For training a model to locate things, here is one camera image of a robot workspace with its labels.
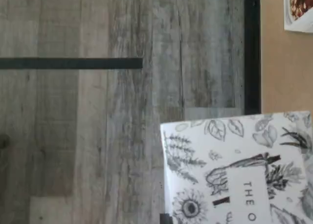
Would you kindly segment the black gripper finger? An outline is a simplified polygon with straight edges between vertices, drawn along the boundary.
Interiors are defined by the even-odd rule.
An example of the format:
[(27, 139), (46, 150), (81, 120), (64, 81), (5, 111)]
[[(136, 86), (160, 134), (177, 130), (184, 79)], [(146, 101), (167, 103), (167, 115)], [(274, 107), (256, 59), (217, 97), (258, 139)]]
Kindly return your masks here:
[(173, 224), (173, 218), (168, 213), (160, 213), (159, 224)]

